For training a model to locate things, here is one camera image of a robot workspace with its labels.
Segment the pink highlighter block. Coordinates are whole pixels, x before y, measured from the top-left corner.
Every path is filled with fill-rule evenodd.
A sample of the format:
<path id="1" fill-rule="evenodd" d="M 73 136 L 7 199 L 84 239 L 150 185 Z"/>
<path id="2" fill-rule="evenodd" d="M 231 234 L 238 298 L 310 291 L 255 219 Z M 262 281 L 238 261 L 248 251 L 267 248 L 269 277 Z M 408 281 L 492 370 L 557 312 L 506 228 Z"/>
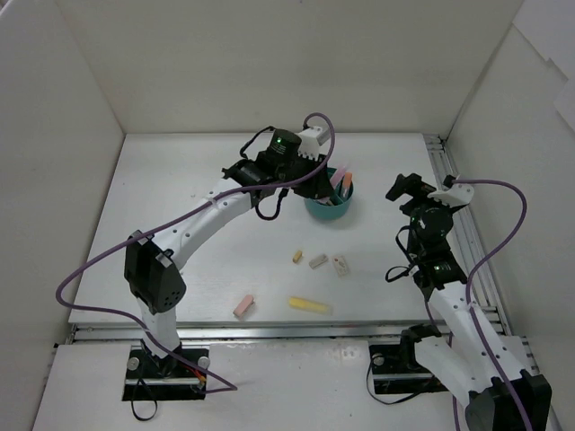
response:
<path id="1" fill-rule="evenodd" d="M 334 189 L 337 188 L 338 184 L 343 180 L 345 174 L 348 171 L 349 166 L 347 164 L 343 164 L 335 169 L 330 177 L 330 183 Z"/>

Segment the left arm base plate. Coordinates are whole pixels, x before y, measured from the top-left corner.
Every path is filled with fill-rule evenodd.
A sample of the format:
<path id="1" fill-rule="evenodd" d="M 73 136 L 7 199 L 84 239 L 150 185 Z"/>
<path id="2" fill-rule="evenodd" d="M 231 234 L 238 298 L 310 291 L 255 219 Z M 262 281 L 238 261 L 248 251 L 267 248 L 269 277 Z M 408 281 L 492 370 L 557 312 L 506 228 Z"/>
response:
<path id="1" fill-rule="evenodd" d="M 204 400 L 204 390 L 205 384 L 181 362 L 167 356 L 157 364 L 141 347 L 130 350 L 123 401 Z"/>

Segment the yellow highlighter block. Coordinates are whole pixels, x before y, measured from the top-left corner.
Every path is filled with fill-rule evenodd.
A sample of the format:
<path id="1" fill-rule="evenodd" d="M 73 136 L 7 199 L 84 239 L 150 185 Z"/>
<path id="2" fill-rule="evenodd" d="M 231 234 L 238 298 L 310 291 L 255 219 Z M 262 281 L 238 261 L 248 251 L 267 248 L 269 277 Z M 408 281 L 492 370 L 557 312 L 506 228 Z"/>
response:
<path id="1" fill-rule="evenodd" d="M 303 312 L 312 312 L 321 315 L 331 315 L 332 308 L 325 303 L 318 303 L 316 301 L 307 300 L 301 297 L 291 296 L 288 299 L 288 305 L 296 310 Z"/>

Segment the orange capped marker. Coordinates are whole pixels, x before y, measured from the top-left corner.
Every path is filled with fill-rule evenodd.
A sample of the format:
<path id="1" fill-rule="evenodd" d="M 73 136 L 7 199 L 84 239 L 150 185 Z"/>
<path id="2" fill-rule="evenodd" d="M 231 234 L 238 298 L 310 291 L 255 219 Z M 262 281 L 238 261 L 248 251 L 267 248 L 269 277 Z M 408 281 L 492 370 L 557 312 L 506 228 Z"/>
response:
<path id="1" fill-rule="evenodd" d="M 340 198 L 345 201 L 349 198 L 349 191 L 352 185 L 352 173 L 346 172 L 341 181 Z"/>

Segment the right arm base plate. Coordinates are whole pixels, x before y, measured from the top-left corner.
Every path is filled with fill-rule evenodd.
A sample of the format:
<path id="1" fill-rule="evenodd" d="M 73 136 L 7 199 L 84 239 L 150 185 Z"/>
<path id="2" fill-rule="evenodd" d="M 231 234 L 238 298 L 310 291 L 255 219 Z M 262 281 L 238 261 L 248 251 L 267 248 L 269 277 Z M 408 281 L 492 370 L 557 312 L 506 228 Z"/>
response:
<path id="1" fill-rule="evenodd" d="M 424 393 L 447 392 L 429 370 L 403 362 L 398 344 L 370 344 L 367 386 L 373 394 L 395 400 L 410 400 Z"/>

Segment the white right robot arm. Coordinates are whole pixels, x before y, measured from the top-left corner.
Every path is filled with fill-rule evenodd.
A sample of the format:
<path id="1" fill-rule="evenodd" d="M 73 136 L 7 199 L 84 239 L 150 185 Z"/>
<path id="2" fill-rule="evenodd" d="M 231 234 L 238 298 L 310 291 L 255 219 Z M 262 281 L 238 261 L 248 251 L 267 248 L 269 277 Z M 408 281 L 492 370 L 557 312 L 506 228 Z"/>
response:
<path id="1" fill-rule="evenodd" d="M 472 292 L 474 274 L 464 273 L 447 242 L 455 213 L 471 203 L 478 183 L 448 175 L 436 189 L 418 174 L 400 174 L 385 195 L 409 196 L 400 206 L 409 218 L 400 246 L 408 264 L 400 275 L 413 279 L 459 346 L 454 350 L 435 324 L 420 324 L 402 332 L 397 357 L 409 370 L 431 372 L 464 410 L 470 430 L 544 430 L 551 385 L 531 374 L 492 327 Z"/>

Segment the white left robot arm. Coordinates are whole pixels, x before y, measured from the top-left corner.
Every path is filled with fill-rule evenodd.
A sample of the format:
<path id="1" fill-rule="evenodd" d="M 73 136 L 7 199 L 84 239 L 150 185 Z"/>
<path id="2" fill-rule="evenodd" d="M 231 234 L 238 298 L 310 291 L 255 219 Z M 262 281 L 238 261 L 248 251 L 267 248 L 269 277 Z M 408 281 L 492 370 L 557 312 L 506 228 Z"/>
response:
<path id="1" fill-rule="evenodd" d="M 180 364 L 175 307 L 186 292 L 181 270 L 191 255 L 227 223 L 272 196 L 273 183 L 302 198 L 328 198 L 333 187 L 320 152 L 328 134 L 321 127 L 299 133 L 274 129 L 268 147 L 255 159 L 243 154 L 223 171 L 200 201 L 201 211 L 126 248 L 124 277 L 148 329 L 142 341 L 149 352 L 147 366 L 157 375 L 172 375 Z"/>

